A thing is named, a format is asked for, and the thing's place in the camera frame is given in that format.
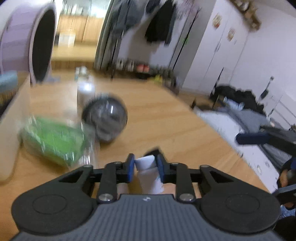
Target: white bed sheet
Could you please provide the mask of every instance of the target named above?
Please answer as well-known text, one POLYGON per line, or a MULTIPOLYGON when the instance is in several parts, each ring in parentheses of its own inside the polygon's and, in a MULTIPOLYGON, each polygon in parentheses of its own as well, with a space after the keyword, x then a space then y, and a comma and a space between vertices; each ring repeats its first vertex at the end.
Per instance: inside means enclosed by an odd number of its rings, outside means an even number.
POLYGON ((272 193, 277 189, 278 172, 257 145, 238 145, 235 137, 244 132, 228 114, 195 109, 197 116, 208 123, 254 170, 266 188, 272 193))

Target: doorway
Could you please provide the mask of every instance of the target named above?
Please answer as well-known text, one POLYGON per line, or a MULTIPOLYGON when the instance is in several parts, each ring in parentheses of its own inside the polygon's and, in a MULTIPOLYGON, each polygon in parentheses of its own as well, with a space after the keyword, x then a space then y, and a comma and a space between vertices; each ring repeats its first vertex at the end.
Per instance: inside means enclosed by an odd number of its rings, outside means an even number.
POLYGON ((53 0, 57 26, 53 69, 92 69, 110 0, 53 0))

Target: wooden cabinet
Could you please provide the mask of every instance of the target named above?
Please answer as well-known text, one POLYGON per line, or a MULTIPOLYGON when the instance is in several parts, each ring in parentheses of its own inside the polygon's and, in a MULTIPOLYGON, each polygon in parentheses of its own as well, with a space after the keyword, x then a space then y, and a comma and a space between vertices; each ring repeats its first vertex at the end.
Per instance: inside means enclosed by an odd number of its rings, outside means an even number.
POLYGON ((59 18, 59 24, 57 27, 57 33, 64 31, 64 30, 70 30, 73 22, 73 16, 69 15, 61 15, 59 18))
POLYGON ((103 22, 104 18, 88 17, 84 30, 83 42, 97 43, 101 34, 103 22))
POLYGON ((82 42, 86 21, 87 21, 86 16, 75 16, 73 18, 71 31, 75 32, 76 34, 76 37, 75 37, 76 42, 82 42))
POLYGON ((103 22, 104 18, 61 15, 59 18, 57 33, 70 30, 76 34, 75 42, 97 44, 103 22))

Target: green object in plastic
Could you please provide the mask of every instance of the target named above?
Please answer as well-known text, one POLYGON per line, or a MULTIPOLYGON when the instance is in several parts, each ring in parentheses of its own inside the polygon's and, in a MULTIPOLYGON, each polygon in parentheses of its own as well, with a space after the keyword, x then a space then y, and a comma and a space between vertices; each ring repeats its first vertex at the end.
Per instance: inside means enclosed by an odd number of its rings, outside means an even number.
POLYGON ((87 145, 83 130, 41 117, 31 120, 22 133, 25 147, 62 166, 72 166, 83 155, 87 145))

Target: hand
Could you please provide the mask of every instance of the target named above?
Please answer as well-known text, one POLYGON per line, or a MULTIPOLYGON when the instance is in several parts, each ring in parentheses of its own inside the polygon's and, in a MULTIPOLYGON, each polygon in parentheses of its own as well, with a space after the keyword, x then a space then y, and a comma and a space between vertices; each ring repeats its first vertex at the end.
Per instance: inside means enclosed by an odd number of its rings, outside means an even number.
MULTIPOLYGON (((288 170, 283 170, 283 172, 279 176, 279 181, 280 181, 282 187, 286 187, 288 185, 287 174, 288 174, 288 170)), ((292 208, 293 206, 294 206, 294 203, 292 203, 292 202, 285 204, 285 207, 287 207, 287 208, 292 208)))

